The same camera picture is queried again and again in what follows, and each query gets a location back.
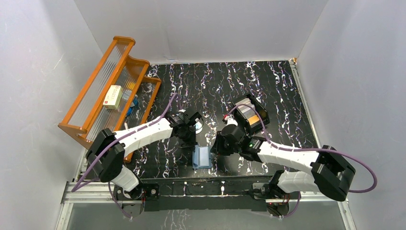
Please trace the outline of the blue leather card holder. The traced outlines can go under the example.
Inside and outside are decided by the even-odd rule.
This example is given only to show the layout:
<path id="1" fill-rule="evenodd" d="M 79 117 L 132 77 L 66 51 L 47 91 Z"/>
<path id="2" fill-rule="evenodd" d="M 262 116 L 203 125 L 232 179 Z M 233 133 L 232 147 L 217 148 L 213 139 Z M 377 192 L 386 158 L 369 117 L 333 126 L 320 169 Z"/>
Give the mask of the blue leather card holder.
<path id="1" fill-rule="evenodd" d="M 208 146 L 195 145 L 192 153 L 193 169 L 210 169 L 212 167 L 212 156 Z"/>

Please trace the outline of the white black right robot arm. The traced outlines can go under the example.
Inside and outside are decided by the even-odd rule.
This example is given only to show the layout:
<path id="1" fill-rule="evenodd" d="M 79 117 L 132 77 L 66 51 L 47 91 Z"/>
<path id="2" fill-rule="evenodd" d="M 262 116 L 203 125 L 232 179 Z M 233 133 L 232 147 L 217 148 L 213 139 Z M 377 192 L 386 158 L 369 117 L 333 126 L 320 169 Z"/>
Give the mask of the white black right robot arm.
<path id="1" fill-rule="evenodd" d="M 229 156 L 237 153 L 248 161 L 272 163 L 292 168 L 279 170 L 271 181 L 251 194 L 258 199 L 283 198 L 293 192 L 316 192 L 345 201 L 355 175 L 354 167 L 332 149 L 300 149 L 268 142 L 266 138 L 248 135 L 234 119 L 216 134 L 211 152 Z"/>

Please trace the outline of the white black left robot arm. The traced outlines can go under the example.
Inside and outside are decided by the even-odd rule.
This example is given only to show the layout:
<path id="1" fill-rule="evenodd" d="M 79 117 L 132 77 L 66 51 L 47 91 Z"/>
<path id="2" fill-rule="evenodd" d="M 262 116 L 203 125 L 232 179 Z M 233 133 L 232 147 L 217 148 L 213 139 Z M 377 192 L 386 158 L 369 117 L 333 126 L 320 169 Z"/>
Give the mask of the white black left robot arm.
<path id="1" fill-rule="evenodd" d="M 202 119 L 199 112 L 180 110 L 166 114 L 142 125 L 112 132 L 100 131 L 86 153 L 86 159 L 101 182 L 121 187 L 130 199 L 143 193 L 139 177 L 124 165 L 124 158 L 146 145 L 177 137 L 188 146 L 195 146 L 195 125 Z"/>

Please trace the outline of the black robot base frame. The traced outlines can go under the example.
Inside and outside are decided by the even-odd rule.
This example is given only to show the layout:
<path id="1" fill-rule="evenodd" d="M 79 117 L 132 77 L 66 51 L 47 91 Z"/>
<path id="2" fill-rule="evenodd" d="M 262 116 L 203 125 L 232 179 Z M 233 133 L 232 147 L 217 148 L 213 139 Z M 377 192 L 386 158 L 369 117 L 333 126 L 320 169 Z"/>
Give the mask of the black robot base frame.
<path id="1" fill-rule="evenodd" d="M 298 192 L 273 195 L 268 188 L 271 179 L 269 175 L 149 178 L 142 181 L 137 195 L 130 195 L 117 185 L 113 195 L 134 216 L 138 213 L 133 212 L 133 205 L 139 205 L 139 213 L 248 209 L 284 216 L 295 207 Z"/>

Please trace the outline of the blue oval blister package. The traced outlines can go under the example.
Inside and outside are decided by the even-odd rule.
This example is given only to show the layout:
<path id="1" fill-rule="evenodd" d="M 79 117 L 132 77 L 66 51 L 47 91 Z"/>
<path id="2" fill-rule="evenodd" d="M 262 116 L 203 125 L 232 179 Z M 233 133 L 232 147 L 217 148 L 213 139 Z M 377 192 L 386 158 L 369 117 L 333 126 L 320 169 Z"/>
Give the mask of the blue oval blister package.
<path id="1" fill-rule="evenodd" d="M 195 124 L 195 133 L 196 134 L 201 133 L 202 129 L 203 129 L 203 119 L 201 118 Z"/>

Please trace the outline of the white medicine box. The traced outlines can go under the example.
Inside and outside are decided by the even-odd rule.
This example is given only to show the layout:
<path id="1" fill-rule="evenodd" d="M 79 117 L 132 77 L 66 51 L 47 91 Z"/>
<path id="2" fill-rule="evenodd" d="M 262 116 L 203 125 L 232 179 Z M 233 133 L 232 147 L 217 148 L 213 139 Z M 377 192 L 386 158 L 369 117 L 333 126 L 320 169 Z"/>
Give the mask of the white medicine box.
<path id="1" fill-rule="evenodd" d="M 103 107 L 106 109 L 117 110 L 123 95 L 123 89 L 120 85 L 111 85 L 103 100 Z"/>

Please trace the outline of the black card storage box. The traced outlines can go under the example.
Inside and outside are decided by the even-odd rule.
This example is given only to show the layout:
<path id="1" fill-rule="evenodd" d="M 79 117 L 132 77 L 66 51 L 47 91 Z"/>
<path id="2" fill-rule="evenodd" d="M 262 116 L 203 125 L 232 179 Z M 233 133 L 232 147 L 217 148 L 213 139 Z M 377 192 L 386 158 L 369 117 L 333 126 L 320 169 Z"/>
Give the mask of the black card storage box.
<path id="1" fill-rule="evenodd" d="M 242 114 L 239 110 L 237 110 L 236 102 L 244 99 L 249 98 L 252 104 L 255 106 L 255 109 L 252 109 L 253 112 Z M 233 99 L 231 101 L 233 106 L 237 106 L 236 109 L 232 112 L 235 120 L 238 122 L 238 125 L 243 127 L 246 132 L 250 135 L 257 134 L 261 130 L 263 130 L 262 123 L 264 126 L 270 123 L 269 113 L 265 109 L 265 107 L 250 93 Z"/>

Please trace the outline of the stack of credit cards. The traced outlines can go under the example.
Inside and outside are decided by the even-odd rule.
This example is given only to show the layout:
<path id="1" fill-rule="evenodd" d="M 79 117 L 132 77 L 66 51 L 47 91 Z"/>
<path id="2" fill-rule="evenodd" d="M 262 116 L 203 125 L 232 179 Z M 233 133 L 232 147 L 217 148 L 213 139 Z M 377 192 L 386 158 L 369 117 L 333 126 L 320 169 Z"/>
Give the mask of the stack of credit cards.
<path id="1" fill-rule="evenodd" d="M 236 102 L 237 110 L 240 111 L 242 114 L 251 113 L 253 112 L 252 109 L 255 109 L 255 106 L 252 104 L 249 98 L 244 98 L 238 102 Z"/>

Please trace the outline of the blue item on shelf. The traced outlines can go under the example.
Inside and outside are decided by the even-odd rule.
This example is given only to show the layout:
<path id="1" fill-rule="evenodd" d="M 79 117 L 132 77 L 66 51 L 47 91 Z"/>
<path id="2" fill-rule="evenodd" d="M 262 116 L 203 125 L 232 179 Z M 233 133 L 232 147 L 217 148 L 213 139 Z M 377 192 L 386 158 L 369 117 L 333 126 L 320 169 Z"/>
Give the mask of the blue item on shelf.
<path id="1" fill-rule="evenodd" d="M 125 117 L 129 117 L 131 115 L 131 113 L 138 107 L 139 102 L 137 97 L 135 96 L 134 99 L 132 100 L 129 109 L 126 112 L 126 116 Z"/>

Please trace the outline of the orange wooden shelf rack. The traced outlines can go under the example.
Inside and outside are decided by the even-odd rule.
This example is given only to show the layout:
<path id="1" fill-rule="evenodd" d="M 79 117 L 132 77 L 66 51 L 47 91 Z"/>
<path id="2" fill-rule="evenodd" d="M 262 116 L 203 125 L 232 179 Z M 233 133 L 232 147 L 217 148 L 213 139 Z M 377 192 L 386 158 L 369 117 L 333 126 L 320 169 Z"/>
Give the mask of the orange wooden shelf rack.
<path id="1" fill-rule="evenodd" d="M 85 149 L 89 149 L 97 134 L 109 128 L 123 130 L 146 123 L 161 79 L 149 77 L 147 60 L 130 56 L 135 40 L 115 36 L 101 60 L 79 92 L 58 127 Z M 103 100 L 111 85 L 120 85 L 123 95 L 117 110 L 103 107 Z M 139 105 L 129 117 L 126 112 L 134 97 Z"/>

